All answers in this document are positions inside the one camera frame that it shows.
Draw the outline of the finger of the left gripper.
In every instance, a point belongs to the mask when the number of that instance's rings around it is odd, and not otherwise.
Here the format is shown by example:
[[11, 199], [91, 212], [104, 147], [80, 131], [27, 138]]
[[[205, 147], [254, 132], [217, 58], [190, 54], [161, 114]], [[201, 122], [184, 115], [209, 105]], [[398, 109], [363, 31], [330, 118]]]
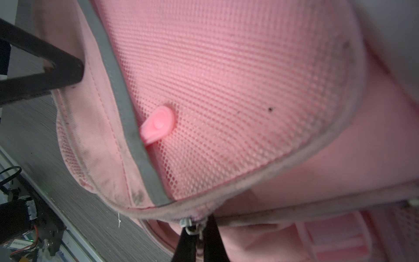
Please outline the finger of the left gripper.
[[[10, 76], [12, 48], [34, 60], [33, 73]], [[84, 76], [79, 58], [1, 19], [1, 106], [49, 95], [78, 84]]]

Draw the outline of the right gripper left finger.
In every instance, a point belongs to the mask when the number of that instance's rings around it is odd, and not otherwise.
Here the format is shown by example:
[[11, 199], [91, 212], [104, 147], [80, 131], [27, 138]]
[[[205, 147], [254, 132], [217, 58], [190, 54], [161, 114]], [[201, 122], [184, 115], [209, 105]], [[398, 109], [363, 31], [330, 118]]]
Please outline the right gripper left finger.
[[171, 262], [196, 262], [197, 240], [195, 226], [183, 228]]

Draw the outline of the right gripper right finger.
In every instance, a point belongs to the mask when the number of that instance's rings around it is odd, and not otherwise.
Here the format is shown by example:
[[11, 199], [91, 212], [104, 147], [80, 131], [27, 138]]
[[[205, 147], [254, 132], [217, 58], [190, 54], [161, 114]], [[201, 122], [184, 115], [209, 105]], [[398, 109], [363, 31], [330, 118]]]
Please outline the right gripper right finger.
[[204, 262], [230, 262], [214, 215], [208, 217], [204, 230]]

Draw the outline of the pink student backpack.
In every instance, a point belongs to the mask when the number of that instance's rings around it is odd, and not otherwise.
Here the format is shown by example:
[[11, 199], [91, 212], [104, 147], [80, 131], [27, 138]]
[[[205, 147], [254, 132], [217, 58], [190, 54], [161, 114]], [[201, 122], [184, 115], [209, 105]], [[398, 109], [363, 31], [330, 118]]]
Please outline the pink student backpack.
[[418, 1], [35, 1], [78, 184], [173, 256], [419, 259]]

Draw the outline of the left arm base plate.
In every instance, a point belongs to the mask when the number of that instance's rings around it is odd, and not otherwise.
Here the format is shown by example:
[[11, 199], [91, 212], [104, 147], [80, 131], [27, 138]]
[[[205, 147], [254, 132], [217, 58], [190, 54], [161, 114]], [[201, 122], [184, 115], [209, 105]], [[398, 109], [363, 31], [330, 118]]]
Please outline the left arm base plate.
[[66, 227], [49, 205], [19, 187], [1, 186], [1, 195], [7, 197], [1, 204], [1, 246], [12, 250], [12, 261], [40, 262], [36, 255], [46, 260], [58, 255]]

